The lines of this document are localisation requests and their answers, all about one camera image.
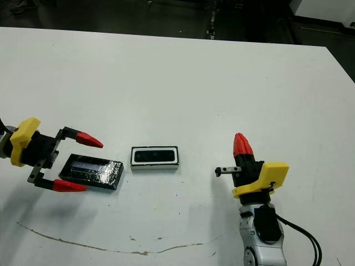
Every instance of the white table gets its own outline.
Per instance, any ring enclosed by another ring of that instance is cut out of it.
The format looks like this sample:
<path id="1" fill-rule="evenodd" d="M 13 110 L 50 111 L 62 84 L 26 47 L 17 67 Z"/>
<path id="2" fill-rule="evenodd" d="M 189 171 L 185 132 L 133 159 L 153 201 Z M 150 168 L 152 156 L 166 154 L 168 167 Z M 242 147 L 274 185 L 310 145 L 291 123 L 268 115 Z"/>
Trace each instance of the white table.
<path id="1" fill-rule="evenodd" d="M 125 166 L 117 191 L 56 193 L 0 160 L 1 265 L 242 265 L 232 178 L 214 175 L 234 165 L 236 132 L 257 160 L 290 165 L 272 203 L 316 236 L 322 265 L 353 264 L 355 85 L 326 48 L 16 28 L 0 39 L 3 121 L 35 116 L 45 135 L 66 125 L 105 145 L 63 141 L 45 176 L 70 153 Z M 177 145 L 179 170 L 131 172 L 131 147 L 147 145 Z M 308 239 L 284 230 L 288 265 L 311 265 Z"/>

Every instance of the black cable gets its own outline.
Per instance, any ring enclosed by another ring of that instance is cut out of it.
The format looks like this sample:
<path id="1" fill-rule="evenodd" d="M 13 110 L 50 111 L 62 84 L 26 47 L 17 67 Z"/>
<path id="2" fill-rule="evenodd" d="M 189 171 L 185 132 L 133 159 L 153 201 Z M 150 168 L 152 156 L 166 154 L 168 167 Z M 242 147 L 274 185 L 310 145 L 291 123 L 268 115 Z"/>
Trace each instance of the black cable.
<path id="1" fill-rule="evenodd" d="M 0 118 L 0 129 L 5 130 L 7 133 L 9 133 L 10 135 L 12 134 L 12 132 L 4 125 L 4 123 L 1 121 Z"/>
<path id="2" fill-rule="evenodd" d="M 280 217 L 277 214 L 276 214 L 276 218 L 280 222 L 284 223 L 285 225 L 290 226 L 291 228 L 304 234 L 311 241 L 311 243 L 313 245 L 313 249 L 315 250 L 315 261 L 313 262 L 313 266 L 320 266 L 321 262 L 322 262 L 322 249 L 321 249 L 321 246 L 318 243 L 317 239 L 313 235 L 311 235 L 309 232 L 304 230 L 302 227 L 299 227 L 299 226 L 295 225 L 294 223 L 291 223 L 288 220 L 283 219 L 282 217 Z"/>

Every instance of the white tabletop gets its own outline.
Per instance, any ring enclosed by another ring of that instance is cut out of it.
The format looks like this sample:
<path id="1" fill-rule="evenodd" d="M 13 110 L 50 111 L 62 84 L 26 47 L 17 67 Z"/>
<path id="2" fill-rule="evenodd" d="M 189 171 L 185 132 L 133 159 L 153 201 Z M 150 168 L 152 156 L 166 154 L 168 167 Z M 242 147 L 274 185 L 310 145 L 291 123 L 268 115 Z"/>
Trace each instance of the white tabletop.
<path id="1" fill-rule="evenodd" d="M 237 132 L 289 164 L 272 203 L 322 265 L 353 264 L 355 85 L 326 48 L 0 28 L 0 65 L 5 124 L 35 116 L 105 145 L 63 141 L 45 177 L 71 153 L 125 166 L 116 191 L 58 193 L 0 160 L 1 265 L 243 265 L 232 178 L 214 175 Z M 131 147 L 152 145 L 178 146 L 180 168 L 131 172 Z M 288 265 L 311 265 L 284 230 Z"/>

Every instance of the robotic arm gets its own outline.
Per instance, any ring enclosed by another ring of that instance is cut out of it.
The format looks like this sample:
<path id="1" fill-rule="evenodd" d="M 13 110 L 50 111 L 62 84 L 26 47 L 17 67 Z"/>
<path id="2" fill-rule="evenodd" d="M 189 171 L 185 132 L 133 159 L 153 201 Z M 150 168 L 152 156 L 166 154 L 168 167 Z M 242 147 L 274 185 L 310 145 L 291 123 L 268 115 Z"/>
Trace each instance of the robotic arm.
<path id="1" fill-rule="evenodd" d="M 233 194 L 242 204 L 239 230 L 244 243 L 244 266 L 287 265 L 282 250 L 284 235 L 280 221 L 311 240 L 315 249 L 313 265 L 320 265 L 322 251 L 317 240 L 303 228 L 279 217 L 270 203 L 270 194 L 282 186 L 288 165 L 255 161 L 253 150 L 241 133 L 235 135 L 233 155 L 236 167 L 217 167 L 215 173 L 217 177 L 232 174 Z"/>
<path id="2" fill-rule="evenodd" d="M 86 187 L 65 180 L 44 179 L 41 169 L 51 169 L 59 151 L 58 145 L 66 138 L 87 146 L 102 148 L 103 144 L 90 135 L 75 129 L 64 127 L 56 137 L 39 133 L 40 121 L 34 117 L 24 120 L 18 127 L 4 126 L 0 120 L 0 157 L 10 158 L 11 164 L 22 167 L 32 166 L 27 181 L 37 187 L 58 192 L 85 191 Z"/>

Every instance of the white wall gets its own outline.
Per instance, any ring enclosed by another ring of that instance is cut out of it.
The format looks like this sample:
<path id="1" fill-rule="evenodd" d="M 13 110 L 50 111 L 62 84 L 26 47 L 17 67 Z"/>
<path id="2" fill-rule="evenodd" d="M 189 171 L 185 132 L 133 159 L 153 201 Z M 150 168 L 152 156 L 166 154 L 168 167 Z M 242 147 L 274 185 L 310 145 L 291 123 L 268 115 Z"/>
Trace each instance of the white wall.
<path id="1" fill-rule="evenodd" d="M 346 27 L 355 21 L 354 0 L 293 0 L 290 6 L 301 17 L 341 22 Z"/>

